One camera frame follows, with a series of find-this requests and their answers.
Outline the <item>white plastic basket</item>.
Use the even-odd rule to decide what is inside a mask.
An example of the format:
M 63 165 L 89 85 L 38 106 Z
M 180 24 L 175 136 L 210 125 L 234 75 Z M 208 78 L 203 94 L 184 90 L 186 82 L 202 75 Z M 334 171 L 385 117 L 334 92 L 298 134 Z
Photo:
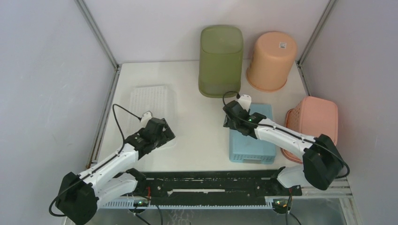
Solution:
M 176 94 L 167 85 L 133 88 L 128 110 L 137 116 L 150 111 L 155 118 L 165 119 L 173 133 L 177 134 Z

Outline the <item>blue perforated basket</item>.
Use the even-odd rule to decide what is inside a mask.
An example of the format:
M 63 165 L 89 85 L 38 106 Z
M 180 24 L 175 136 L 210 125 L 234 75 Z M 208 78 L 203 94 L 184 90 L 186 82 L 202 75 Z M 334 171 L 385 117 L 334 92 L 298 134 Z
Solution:
M 230 130 L 229 159 L 231 162 L 270 165 L 274 163 L 276 151 L 277 146 L 270 142 Z

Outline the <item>green plastic waste bin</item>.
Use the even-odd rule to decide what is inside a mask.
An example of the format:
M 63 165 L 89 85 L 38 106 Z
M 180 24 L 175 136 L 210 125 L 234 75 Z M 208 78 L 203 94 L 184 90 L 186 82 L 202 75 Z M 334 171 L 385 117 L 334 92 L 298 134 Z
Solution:
M 231 25 L 213 25 L 200 35 L 198 89 L 209 98 L 222 98 L 240 91 L 243 64 L 243 34 Z

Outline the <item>orange plastic bucket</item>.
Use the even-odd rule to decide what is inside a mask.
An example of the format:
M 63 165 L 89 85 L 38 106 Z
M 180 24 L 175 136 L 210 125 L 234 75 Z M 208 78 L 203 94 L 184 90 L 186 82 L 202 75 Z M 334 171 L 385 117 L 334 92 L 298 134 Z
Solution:
M 297 43 L 290 35 L 279 31 L 264 33 L 254 45 L 246 71 L 248 82 L 263 92 L 280 90 L 287 83 L 297 51 Z

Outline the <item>pink perforated basket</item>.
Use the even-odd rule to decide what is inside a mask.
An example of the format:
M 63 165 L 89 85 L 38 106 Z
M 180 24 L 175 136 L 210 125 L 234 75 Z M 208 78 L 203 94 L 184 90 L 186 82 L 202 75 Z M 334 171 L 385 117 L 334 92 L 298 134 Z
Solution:
M 325 134 L 337 144 L 338 107 L 332 101 L 307 96 L 287 112 L 285 127 L 316 137 Z

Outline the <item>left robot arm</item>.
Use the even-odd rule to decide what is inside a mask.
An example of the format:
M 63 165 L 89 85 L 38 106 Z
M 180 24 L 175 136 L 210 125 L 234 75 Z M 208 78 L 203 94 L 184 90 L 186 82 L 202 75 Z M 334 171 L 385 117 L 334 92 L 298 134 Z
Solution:
M 95 166 L 66 174 L 55 206 L 76 225 L 84 225 L 109 201 L 133 193 L 142 195 L 147 183 L 129 172 L 142 157 L 175 138 L 164 118 L 142 118 L 144 126 L 128 136 L 122 146 Z

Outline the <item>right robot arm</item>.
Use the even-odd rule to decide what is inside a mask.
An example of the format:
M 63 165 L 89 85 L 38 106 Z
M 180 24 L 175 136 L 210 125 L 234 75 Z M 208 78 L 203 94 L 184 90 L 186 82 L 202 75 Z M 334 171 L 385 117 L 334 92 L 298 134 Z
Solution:
M 301 159 L 301 164 L 281 167 L 271 182 L 272 191 L 284 195 L 291 187 L 310 185 L 327 190 L 347 166 L 327 135 L 305 135 L 283 127 L 260 113 L 250 114 L 237 100 L 225 103 L 224 127 L 244 136 L 272 143 Z

